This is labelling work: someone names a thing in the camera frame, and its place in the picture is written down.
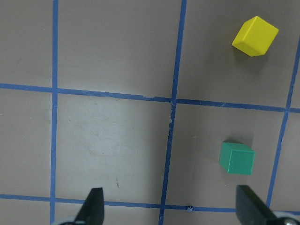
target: vertical blue line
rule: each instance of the vertical blue line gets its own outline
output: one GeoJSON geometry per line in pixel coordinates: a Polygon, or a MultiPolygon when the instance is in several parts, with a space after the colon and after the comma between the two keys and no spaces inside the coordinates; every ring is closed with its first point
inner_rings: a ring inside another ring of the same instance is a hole
{"type": "Polygon", "coordinates": [[[292,104],[292,96],[293,96],[293,90],[294,90],[294,85],[295,85],[295,81],[296,81],[296,75],[298,73],[299,58],[300,58],[300,38],[298,40],[298,47],[297,47],[295,63],[294,63],[293,71],[292,71],[290,88],[289,88],[289,92],[288,92],[288,96],[287,96],[287,100],[286,100],[285,114],[284,114],[282,124],[281,124],[281,129],[280,129],[280,133],[279,133],[279,139],[278,139],[278,143],[277,143],[277,149],[276,149],[276,154],[275,154],[275,159],[274,159],[274,164],[273,164],[273,169],[272,169],[272,175],[271,175],[268,197],[267,197],[267,202],[266,202],[268,207],[270,207],[271,201],[272,201],[273,190],[274,190],[276,174],[277,174],[277,170],[278,170],[278,164],[279,164],[280,153],[281,153],[282,140],[285,135],[285,128],[287,125],[287,121],[289,118],[289,112],[290,112],[290,108],[291,108],[291,104],[292,104]]]}
{"type": "Polygon", "coordinates": [[[173,132],[174,132],[174,124],[175,124],[175,116],[176,116],[177,87],[178,87],[181,47],[182,47],[182,39],[183,39],[184,21],[185,21],[185,16],[186,16],[186,8],[187,8],[187,0],[182,0],[181,9],[180,9],[178,36],[177,36],[174,74],[173,74],[173,86],[172,86],[172,98],[171,98],[171,103],[172,103],[172,105],[171,105],[171,122],[169,124],[169,136],[168,136],[167,151],[166,151],[166,157],[165,157],[164,182],[163,182],[163,188],[162,188],[159,220],[158,220],[159,225],[162,225],[164,223],[164,216],[165,216],[165,201],[166,201],[167,187],[168,187],[168,180],[169,180],[173,132]]]}
{"type": "Polygon", "coordinates": [[[53,0],[52,15],[52,122],[50,171],[50,224],[55,219],[56,130],[57,130],[57,68],[58,68],[58,0],[53,0]]]}

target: grid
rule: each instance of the grid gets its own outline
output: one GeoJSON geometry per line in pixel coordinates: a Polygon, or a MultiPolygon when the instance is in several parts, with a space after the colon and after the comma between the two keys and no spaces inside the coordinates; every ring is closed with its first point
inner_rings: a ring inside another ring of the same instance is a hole
{"type": "MultiPolygon", "coordinates": [[[[165,102],[171,103],[171,122],[169,124],[169,136],[167,140],[166,147],[166,157],[165,157],[165,172],[164,181],[162,186],[161,203],[160,204],[148,204],[148,203],[133,203],[133,202],[105,202],[108,206],[124,206],[124,207],[142,207],[142,208],[156,208],[160,209],[158,224],[162,225],[164,222],[165,209],[171,210],[186,210],[187,206],[182,205],[167,205],[167,187],[168,187],[168,177],[170,169],[170,160],[172,154],[172,141],[173,141],[173,131],[176,118],[176,106],[177,104],[187,104],[187,105],[203,105],[203,106],[213,106],[213,107],[225,107],[225,108],[239,108],[239,109],[249,109],[249,110],[262,110],[262,111],[272,111],[272,112],[283,112],[284,116],[282,119],[281,129],[278,137],[277,149],[275,154],[275,159],[273,163],[272,175],[268,190],[268,196],[266,204],[270,206],[272,201],[272,194],[278,169],[278,163],[280,159],[281,144],[285,134],[285,128],[288,122],[289,113],[300,113],[300,108],[291,108],[293,88],[295,84],[296,75],[298,72],[298,64],[300,59],[300,39],[298,42],[297,52],[295,56],[295,62],[293,66],[293,72],[289,87],[289,92],[286,100],[285,107],[274,107],[267,105],[251,105],[251,104],[239,104],[230,102],[214,102],[214,101],[202,101],[193,99],[178,99],[177,98],[177,87],[179,78],[179,68],[180,68],[180,57],[181,57],[181,47],[183,40],[184,22],[186,17],[186,7],[187,0],[182,0],[180,9],[180,21],[177,36],[177,46],[176,46],[176,56],[174,63],[174,74],[173,74],[173,84],[172,84],[172,97],[144,97],[141,95],[133,94],[121,94],[121,93],[110,93],[101,91],[89,91],[89,90],[74,90],[74,89],[62,89],[58,87],[58,8],[59,0],[53,1],[53,12],[52,12],[52,87],[39,87],[39,86],[29,86],[29,85],[18,85],[18,84],[8,84],[0,83],[0,88],[11,89],[11,90],[23,90],[23,91],[37,91],[37,92],[47,92],[52,94],[52,131],[51,131],[51,188],[50,197],[37,197],[37,196],[24,196],[24,195],[4,195],[1,194],[2,199],[16,199],[16,200],[27,200],[27,201],[41,201],[50,203],[50,223],[54,221],[55,218],[55,203],[78,203],[82,204],[84,200],[77,199],[63,199],[56,198],[55,194],[55,182],[56,182],[56,135],[57,135],[57,106],[58,106],[58,94],[69,94],[69,95],[83,95],[83,96],[96,96],[96,97],[112,97],[119,99],[131,99],[139,101],[154,101],[154,102],[165,102]]],[[[235,213],[233,208],[212,208],[212,207],[193,207],[193,211],[206,211],[206,212],[229,212],[235,213]]],[[[295,215],[300,215],[300,211],[292,211],[291,213],[295,215]]]]}

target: block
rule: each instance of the block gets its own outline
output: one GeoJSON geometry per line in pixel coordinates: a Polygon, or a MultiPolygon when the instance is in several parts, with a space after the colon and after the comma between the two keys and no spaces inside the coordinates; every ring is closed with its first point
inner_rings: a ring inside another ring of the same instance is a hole
{"type": "Polygon", "coordinates": [[[228,173],[251,175],[255,152],[245,144],[222,143],[220,165],[228,173]]]}
{"type": "Polygon", "coordinates": [[[243,24],[232,45],[249,56],[264,55],[278,31],[276,27],[255,16],[243,24]]]}

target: yellow cube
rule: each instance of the yellow cube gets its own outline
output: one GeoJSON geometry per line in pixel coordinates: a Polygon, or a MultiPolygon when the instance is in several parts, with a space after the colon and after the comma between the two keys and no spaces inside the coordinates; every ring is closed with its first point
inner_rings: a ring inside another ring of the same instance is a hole
{"type": "Polygon", "coordinates": [[[264,55],[278,31],[276,27],[256,16],[243,24],[232,45],[249,56],[264,55]]]}

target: green block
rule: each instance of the green block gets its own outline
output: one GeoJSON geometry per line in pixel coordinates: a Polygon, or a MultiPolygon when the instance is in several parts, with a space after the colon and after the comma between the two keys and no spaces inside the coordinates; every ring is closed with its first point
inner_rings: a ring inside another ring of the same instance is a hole
{"type": "Polygon", "coordinates": [[[222,143],[220,165],[228,173],[251,175],[255,151],[245,144],[222,143]]]}

